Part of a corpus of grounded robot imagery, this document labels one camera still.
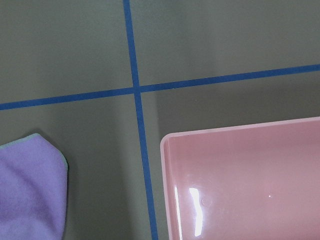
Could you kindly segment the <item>purple microfiber cloth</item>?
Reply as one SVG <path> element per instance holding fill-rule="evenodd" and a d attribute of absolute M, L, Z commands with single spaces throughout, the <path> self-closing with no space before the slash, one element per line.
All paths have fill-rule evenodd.
<path fill-rule="evenodd" d="M 61 240 L 68 163 L 40 134 L 0 147 L 0 238 Z"/>

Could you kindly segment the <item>pink plastic tray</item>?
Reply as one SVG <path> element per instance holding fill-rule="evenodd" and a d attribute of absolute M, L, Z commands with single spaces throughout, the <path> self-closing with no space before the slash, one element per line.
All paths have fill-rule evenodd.
<path fill-rule="evenodd" d="M 171 240 L 317 240 L 318 117 L 167 134 Z"/>

